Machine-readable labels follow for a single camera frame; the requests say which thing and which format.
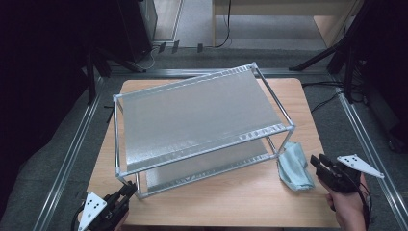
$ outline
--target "tripod leg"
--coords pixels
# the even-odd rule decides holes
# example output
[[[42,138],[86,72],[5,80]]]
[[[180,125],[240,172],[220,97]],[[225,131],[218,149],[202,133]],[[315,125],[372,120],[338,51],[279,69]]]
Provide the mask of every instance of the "tripod leg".
[[[312,59],[306,61],[303,64],[297,65],[297,66],[293,66],[293,67],[289,67],[289,70],[291,71],[301,71],[306,69],[307,67],[319,62],[320,60],[326,58],[327,56],[335,53],[336,51],[338,51],[339,49],[342,49],[342,47],[344,46],[344,39],[342,38],[338,43],[334,44],[333,46],[331,46],[330,48],[327,48],[326,50],[324,50],[323,52],[317,54],[315,57],[313,57]]]
[[[132,66],[131,64],[127,63],[126,61],[121,60],[120,58],[118,58],[117,56],[115,56],[114,54],[112,54],[111,52],[109,52],[109,51],[107,51],[105,49],[97,48],[97,51],[100,54],[102,54],[104,57],[115,61],[117,64],[120,64],[121,66],[125,67],[128,70],[131,70],[131,71],[137,72],[137,73],[145,72],[145,70],[140,71],[136,67]]]
[[[346,62],[348,49],[337,51],[333,58],[330,60],[329,64],[327,65],[327,72],[330,74],[337,74],[342,69],[343,65]]]

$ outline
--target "floor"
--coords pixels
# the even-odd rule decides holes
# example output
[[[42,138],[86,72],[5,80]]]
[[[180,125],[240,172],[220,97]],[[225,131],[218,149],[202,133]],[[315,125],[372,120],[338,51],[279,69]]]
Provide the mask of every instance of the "floor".
[[[180,47],[197,47],[198,43],[203,46],[213,44],[211,1],[155,0],[155,4],[158,9],[157,42],[172,43],[178,40]],[[228,17],[217,16],[216,22],[216,45],[220,45],[227,38]],[[231,15],[229,22],[229,39],[222,46],[225,48],[326,48],[312,16]],[[162,31],[169,31],[169,28],[173,29],[173,33],[167,33],[165,38]]]

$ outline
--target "cable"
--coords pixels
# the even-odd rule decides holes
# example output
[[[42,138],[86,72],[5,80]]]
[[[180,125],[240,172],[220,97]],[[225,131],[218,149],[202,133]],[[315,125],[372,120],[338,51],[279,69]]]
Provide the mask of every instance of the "cable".
[[[371,214],[371,207],[369,207],[369,205],[367,204],[366,199],[363,196],[362,190],[360,189],[360,187],[358,185],[356,185],[356,183],[351,179],[351,177],[343,172],[341,170],[342,174],[345,176],[345,178],[347,178],[347,180],[355,187],[355,189],[357,190],[357,193],[360,196],[361,202],[363,203],[363,216],[364,216],[364,222],[366,224],[366,230],[369,229],[369,225],[370,225],[370,214]]]
[[[315,83],[304,83],[302,84],[303,88],[307,88],[307,87],[311,87],[311,86],[324,86],[324,87],[336,87],[336,88],[344,88],[344,82],[341,81],[322,81],[322,82],[315,82]],[[362,86],[363,83],[360,84],[352,84],[351,85],[351,89],[353,90],[354,94],[362,94],[363,95],[363,90],[362,90]],[[317,110],[318,108],[320,108],[321,106],[327,104],[329,101],[333,100],[335,98],[335,96],[338,95],[335,94],[332,98],[319,103],[315,109],[312,110],[312,112],[314,112],[315,110]],[[355,98],[351,98],[353,103],[361,103],[364,101],[364,98],[362,99],[355,99]]]
[[[227,42],[227,40],[229,39],[230,37],[230,17],[231,17],[231,0],[229,0],[229,3],[228,3],[227,37],[225,38],[225,41],[222,44],[214,46],[214,48],[219,48],[223,46],[225,42]]]
[[[372,210],[371,193],[369,192],[369,189],[367,189],[367,187],[366,187],[363,183],[360,182],[360,186],[363,186],[363,188],[364,188],[364,189],[366,190],[366,192],[367,192],[367,193],[365,193],[365,192],[363,192],[363,193],[366,195],[366,201],[367,201],[367,198],[368,198],[369,201],[370,201],[369,212],[370,212],[370,214],[371,214],[371,210]]]
[[[159,47],[155,47],[155,48],[151,49],[150,52],[148,53],[148,54],[150,54],[150,57],[151,57],[151,59],[152,59],[152,61],[153,61],[153,63],[152,63],[149,67],[144,67],[144,66],[138,65],[137,62],[133,62],[133,63],[131,63],[131,64],[132,64],[133,66],[138,67],[138,68],[143,69],[143,70],[150,69],[150,68],[153,67],[154,64],[156,63],[156,61],[155,61],[155,59],[154,59],[154,57],[153,57],[153,51],[157,50],[158,48],[159,48]]]
[[[148,54],[150,54],[150,52],[152,52],[153,50],[159,48],[160,45],[152,45],[152,48],[148,51],[148,52],[144,52],[143,54],[141,54],[141,57],[139,57],[136,61],[134,61],[134,63],[138,63],[140,61],[142,61],[144,58],[146,58],[146,56]]]
[[[311,113],[315,112],[317,109],[319,109],[320,107],[324,106],[325,104],[327,104],[328,102],[332,101],[333,99],[336,98],[336,96],[338,96],[339,94],[344,93],[343,91],[340,92],[336,92],[331,98],[327,99],[326,101],[323,101],[319,104],[317,104],[317,106],[311,111]]]
[[[223,15],[222,18],[224,19],[225,27],[228,30],[228,35],[227,36],[228,36],[229,40],[231,41],[230,44],[228,45],[228,47],[230,47],[232,45],[232,39],[231,39],[231,35],[230,35],[229,21],[227,22],[227,20],[225,19],[225,15]]]
[[[71,231],[74,231],[74,230],[75,230],[75,223],[76,223],[76,221],[77,221],[77,219],[78,219],[78,215],[79,215],[79,213],[81,213],[81,212],[84,210],[84,207],[85,207],[85,203],[82,204],[82,205],[78,208],[78,210],[75,212],[75,215],[74,215],[74,217],[72,218],[72,222],[71,222]]]

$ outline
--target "shelf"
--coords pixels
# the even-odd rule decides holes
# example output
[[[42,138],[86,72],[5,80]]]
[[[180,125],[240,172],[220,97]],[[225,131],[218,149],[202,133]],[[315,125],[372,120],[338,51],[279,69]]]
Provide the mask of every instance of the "shelf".
[[[260,139],[294,125],[282,123],[255,73],[248,64],[115,95],[117,177],[136,174],[142,198],[276,157]]]

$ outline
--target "aluminum rail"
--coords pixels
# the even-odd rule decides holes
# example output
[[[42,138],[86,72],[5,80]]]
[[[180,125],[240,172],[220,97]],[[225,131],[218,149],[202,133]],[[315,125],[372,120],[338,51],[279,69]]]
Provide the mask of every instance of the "aluminum rail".
[[[99,77],[96,83],[97,92],[100,92],[102,89],[104,89],[104,86],[105,86],[104,80],[101,77]],[[75,137],[73,138],[73,141],[65,155],[63,165],[61,166],[60,171],[58,172],[58,175],[54,181],[54,184],[51,187],[51,190],[48,192],[45,203],[42,206],[37,222],[33,228],[33,230],[35,231],[37,230],[43,231],[48,229],[49,223],[54,215],[58,202],[60,201],[61,195],[63,194],[64,187],[71,173],[71,170],[75,164],[75,160],[78,156],[78,152],[81,148],[84,137],[88,131],[90,122],[92,121],[99,100],[100,94],[97,94],[92,104],[89,105],[85,111],[85,114],[78,127]]]
[[[132,79],[180,79],[180,78],[189,78],[204,74],[211,74],[214,72],[220,72],[226,68],[206,68],[206,69],[152,69],[147,70],[143,73],[134,73],[130,70],[124,68],[115,68],[113,66],[113,75],[115,76],[127,76]],[[290,76],[299,76],[299,75],[327,75],[327,70],[322,68],[310,68],[304,71],[289,71],[287,68],[260,68],[260,71],[264,76],[273,76],[273,77],[290,77]]]

